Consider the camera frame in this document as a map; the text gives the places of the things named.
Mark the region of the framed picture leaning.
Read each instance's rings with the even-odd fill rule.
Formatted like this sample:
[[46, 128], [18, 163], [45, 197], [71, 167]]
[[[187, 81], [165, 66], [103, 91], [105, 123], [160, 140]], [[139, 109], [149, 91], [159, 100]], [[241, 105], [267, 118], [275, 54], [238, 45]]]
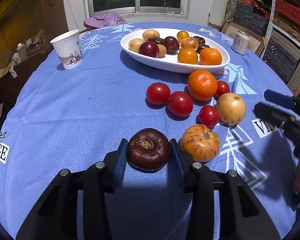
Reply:
[[236, 33], [243, 33], [247, 35], [250, 39], [248, 49], [254, 52], [257, 56], [261, 56], [262, 52], [267, 48], [268, 45], [268, 40], [265, 37], [256, 34], [253, 31], [250, 31], [249, 29], [232, 21], [226, 22], [221, 32], [225, 36], [228, 36], [232, 39], [235, 38]]

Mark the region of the large tan round fruit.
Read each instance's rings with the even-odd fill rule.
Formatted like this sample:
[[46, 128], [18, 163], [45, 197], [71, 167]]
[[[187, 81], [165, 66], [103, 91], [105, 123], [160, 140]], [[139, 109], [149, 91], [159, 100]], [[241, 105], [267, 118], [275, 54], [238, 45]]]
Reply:
[[134, 39], [129, 41], [128, 48], [129, 48], [129, 50], [131, 50], [135, 53], [138, 53], [141, 45], [144, 44], [145, 42], [146, 41], [143, 40], [143, 39], [134, 38]]

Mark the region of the dark red plum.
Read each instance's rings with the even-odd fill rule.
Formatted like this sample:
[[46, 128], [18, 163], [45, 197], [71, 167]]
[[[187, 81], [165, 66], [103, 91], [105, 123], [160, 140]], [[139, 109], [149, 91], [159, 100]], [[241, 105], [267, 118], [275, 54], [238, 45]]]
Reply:
[[175, 54], [180, 48], [178, 40], [173, 36], [168, 36], [164, 39], [163, 45], [167, 49], [168, 54]]
[[160, 54], [160, 50], [158, 45], [155, 42], [146, 41], [140, 46], [138, 53], [141, 55], [158, 58]]

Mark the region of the white paper cup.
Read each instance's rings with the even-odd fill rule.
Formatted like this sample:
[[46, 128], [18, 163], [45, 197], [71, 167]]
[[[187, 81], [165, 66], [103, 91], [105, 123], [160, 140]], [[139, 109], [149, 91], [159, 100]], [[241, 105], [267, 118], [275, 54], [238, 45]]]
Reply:
[[50, 43], [53, 45], [64, 69], [75, 68], [82, 62], [79, 29], [63, 33], [53, 38]]

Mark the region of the tan onion-like fruit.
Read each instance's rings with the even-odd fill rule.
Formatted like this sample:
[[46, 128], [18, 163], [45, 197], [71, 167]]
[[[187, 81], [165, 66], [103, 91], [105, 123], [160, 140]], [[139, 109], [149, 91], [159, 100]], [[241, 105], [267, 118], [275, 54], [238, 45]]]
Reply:
[[236, 126], [245, 117], [247, 109], [244, 100], [235, 93], [221, 95], [216, 103], [221, 122], [228, 126]]

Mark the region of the striped orange tomato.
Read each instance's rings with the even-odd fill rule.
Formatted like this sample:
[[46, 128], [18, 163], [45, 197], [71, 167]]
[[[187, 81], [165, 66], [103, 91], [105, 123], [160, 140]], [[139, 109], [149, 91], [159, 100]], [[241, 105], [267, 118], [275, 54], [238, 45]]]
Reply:
[[217, 155], [220, 139], [207, 126], [196, 124], [183, 133], [180, 145], [182, 150], [192, 155], [195, 161], [206, 163]]

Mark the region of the small potato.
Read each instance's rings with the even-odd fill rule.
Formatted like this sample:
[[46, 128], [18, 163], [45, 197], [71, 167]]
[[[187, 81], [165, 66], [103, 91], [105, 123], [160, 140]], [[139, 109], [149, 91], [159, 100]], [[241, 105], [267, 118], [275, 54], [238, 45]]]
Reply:
[[148, 30], [144, 31], [142, 34], [142, 38], [145, 41], [148, 41], [151, 38], [159, 38], [159, 37], [160, 37], [160, 34], [154, 29], [148, 29]]

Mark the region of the white drink can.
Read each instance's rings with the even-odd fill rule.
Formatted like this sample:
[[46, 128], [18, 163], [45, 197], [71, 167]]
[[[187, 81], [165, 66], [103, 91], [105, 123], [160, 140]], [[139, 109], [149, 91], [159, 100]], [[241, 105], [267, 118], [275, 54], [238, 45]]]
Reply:
[[250, 36], [245, 32], [238, 30], [234, 36], [232, 50], [241, 55], [245, 55], [250, 43]]

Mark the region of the small yellow tomato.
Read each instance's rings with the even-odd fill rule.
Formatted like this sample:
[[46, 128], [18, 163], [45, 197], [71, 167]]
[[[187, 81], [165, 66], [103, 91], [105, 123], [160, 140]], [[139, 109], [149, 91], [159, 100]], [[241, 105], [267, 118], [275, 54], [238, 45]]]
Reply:
[[177, 40], [178, 40], [179, 42], [181, 42], [181, 40], [183, 40], [183, 39], [185, 39], [185, 38], [187, 38], [187, 37], [189, 37], [189, 33], [186, 32], [186, 31], [184, 31], [184, 30], [181, 30], [181, 31], [179, 31], [179, 32], [177, 33]]

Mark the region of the large orange mandarin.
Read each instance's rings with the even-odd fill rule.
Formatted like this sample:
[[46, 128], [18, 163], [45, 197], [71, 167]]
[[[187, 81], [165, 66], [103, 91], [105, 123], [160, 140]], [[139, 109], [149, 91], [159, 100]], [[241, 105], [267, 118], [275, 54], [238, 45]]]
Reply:
[[197, 101], [209, 101], [215, 96], [217, 88], [215, 76], [207, 70], [196, 70], [189, 75], [187, 80], [187, 89]]

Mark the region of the dark chestnut fruit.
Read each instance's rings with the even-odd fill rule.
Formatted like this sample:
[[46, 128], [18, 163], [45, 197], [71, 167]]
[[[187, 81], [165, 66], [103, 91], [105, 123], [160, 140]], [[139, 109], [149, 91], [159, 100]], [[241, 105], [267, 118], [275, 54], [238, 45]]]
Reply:
[[160, 37], [149, 38], [148, 41], [152, 41], [152, 42], [154, 42], [156, 44], [161, 44], [161, 45], [164, 44], [164, 39], [160, 38]]

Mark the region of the dark red plum front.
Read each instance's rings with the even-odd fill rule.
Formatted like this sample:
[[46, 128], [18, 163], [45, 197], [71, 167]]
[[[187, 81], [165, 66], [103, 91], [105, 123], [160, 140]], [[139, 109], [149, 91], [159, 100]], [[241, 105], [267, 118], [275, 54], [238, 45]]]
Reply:
[[158, 58], [160, 54], [160, 50], [158, 45], [155, 42], [146, 41], [140, 46], [138, 53], [141, 55]]

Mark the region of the dark purple mangosteen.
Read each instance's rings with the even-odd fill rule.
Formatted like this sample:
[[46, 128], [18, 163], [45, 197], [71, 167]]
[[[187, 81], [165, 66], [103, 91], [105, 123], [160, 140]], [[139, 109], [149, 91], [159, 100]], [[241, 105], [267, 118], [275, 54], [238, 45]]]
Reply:
[[134, 169], [153, 173], [162, 169], [170, 158], [170, 143], [153, 128], [138, 131], [128, 142], [127, 161]]

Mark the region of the red cherry tomato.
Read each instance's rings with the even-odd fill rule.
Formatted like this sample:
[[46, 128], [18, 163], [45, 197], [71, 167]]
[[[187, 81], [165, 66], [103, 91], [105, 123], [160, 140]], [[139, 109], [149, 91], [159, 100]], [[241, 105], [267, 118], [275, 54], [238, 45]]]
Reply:
[[182, 91], [173, 92], [167, 101], [168, 110], [178, 117], [187, 117], [193, 110], [193, 100]]
[[224, 81], [217, 81], [217, 91], [214, 96], [215, 100], [218, 100], [218, 98], [225, 93], [230, 93], [229, 85]]
[[169, 99], [171, 91], [169, 87], [161, 82], [151, 84], [146, 91], [146, 99], [153, 105], [163, 105]]
[[219, 114], [215, 107], [206, 105], [202, 107], [198, 114], [198, 120], [201, 124], [211, 128], [219, 122]]

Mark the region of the striped peach fruit plate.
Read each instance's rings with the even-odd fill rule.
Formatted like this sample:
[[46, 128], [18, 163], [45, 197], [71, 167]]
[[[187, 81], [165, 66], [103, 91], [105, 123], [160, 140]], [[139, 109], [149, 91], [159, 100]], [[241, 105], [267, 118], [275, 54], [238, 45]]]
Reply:
[[193, 49], [196, 51], [199, 47], [199, 43], [194, 37], [186, 37], [180, 41], [181, 49]]

